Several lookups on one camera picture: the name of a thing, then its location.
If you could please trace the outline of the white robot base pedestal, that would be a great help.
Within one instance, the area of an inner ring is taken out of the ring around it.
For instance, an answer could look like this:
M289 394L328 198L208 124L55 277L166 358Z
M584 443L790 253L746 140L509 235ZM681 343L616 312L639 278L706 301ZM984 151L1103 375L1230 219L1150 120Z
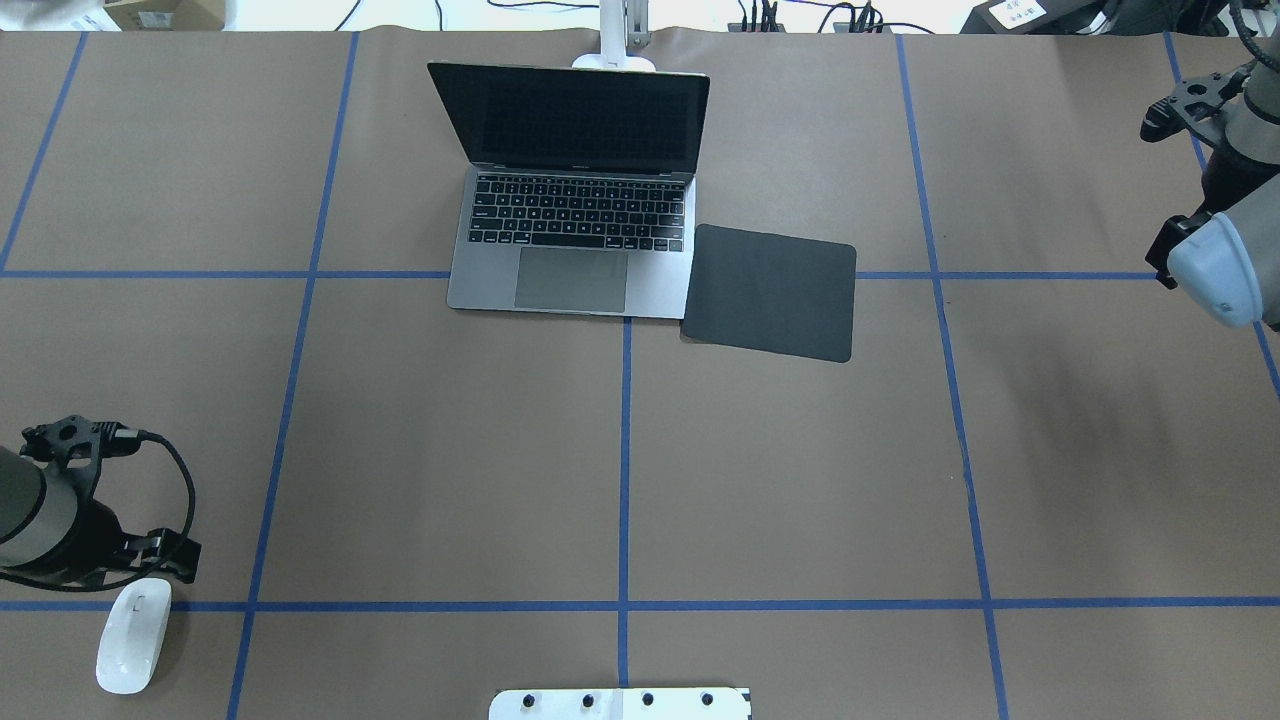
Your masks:
M489 719L751 719L749 689L732 687L508 689Z

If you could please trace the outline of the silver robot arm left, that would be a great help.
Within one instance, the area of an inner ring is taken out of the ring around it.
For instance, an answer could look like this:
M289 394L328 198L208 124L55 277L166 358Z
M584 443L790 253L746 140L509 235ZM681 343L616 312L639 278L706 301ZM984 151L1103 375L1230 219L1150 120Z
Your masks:
M27 427L20 438L20 448L3 448L1 457L4 582L67 594L122 589L152 577L196 582L202 546L191 536L195 478L169 438L81 415ZM180 474L186 514L179 529L129 533L95 497L105 460L145 445L164 448Z

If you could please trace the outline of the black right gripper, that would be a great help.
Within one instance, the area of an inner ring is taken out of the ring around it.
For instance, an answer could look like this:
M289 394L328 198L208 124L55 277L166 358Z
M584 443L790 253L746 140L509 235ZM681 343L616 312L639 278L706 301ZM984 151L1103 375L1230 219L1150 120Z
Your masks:
M1215 72L1179 81L1170 95L1152 102L1140 123L1140 140L1157 143L1185 131L1202 143L1222 143L1228 124L1236 114L1254 61L1230 72Z

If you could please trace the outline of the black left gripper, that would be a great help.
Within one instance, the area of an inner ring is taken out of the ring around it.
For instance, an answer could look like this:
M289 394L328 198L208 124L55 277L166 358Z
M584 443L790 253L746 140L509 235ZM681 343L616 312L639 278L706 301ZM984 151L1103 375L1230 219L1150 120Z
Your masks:
M77 415L28 427L20 436L20 583L104 584L110 574L120 584L148 577L195 583L202 552L189 536L195 478L173 442L151 430ZM104 461L137 454L146 443L165 448L186 486L178 530L128 533L116 514L95 498Z

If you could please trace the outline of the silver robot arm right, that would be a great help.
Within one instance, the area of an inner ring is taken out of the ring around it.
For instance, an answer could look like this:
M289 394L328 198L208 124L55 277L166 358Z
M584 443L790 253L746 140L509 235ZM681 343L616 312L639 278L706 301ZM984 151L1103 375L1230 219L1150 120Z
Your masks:
M1170 217L1146 254L1155 278L1183 290L1226 327L1279 327L1279 69L1277 32L1252 36L1243 4L1228 3L1251 59L1224 73L1179 81L1151 104L1140 138L1155 143L1187 132L1210 150L1203 200Z

